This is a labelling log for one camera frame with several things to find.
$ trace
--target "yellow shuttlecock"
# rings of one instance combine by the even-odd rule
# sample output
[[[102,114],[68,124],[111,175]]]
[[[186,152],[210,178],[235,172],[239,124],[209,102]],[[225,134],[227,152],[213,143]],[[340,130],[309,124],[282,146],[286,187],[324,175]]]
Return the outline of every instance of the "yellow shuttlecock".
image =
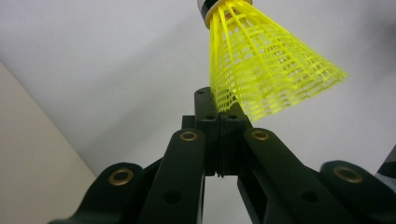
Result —
[[[347,74],[244,0],[198,0],[210,29],[210,86],[219,112],[251,120],[296,105]]]

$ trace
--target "black band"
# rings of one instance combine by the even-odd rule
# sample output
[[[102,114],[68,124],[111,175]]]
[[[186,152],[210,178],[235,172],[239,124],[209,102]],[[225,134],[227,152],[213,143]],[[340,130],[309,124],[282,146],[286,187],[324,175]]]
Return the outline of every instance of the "black band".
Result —
[[[219,1],[219,0],[206,0],[206,1],[204,2],[204,4],[202,5],[202,8],[201,8],[201,15],[202,15],[202,18],[204,18],[204,21],[205,21],[205,19],[206,19],[206,14],[207,14],[207,12],[208,12],[208,11],[210,10],[210,8],[212,8],[213,5],[215,5],[218,1]]]

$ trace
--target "beige surface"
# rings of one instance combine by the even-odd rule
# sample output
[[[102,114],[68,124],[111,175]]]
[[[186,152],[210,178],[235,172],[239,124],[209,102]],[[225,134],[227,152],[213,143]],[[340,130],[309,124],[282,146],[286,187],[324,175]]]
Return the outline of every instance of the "beige surface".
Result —
[[[94,176],[0,63],[0,223],[47,223],[77,209]]]

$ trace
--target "black metal bracket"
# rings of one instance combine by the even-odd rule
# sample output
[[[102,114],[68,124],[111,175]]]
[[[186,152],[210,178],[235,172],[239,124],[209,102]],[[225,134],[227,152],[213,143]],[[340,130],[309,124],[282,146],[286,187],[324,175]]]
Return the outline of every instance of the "black metal bracket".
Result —
[[[194,101],[162,159],[108,167],[77,212],[51,224],[202,223],[205,176],[215,174],[238,176],[255,224],[396,223],[396,195],[359,166],[331,161],[318,173],[274,133],[252,128],[239,105],[218,113],[209,88]]]

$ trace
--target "white background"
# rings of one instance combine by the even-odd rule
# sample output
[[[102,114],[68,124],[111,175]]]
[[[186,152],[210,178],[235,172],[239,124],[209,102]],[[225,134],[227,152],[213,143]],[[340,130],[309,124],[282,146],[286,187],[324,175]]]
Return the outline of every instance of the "white background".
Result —
[[[350,77],[254,126],[319,169],[375,173],[396,144],[396,3],[257,0]],[[0,61],[99,174],[159,159],[208,86],[209,31],[194,0],[0,1]],[[208,178],[205,223],[248,223],[236,180]]]

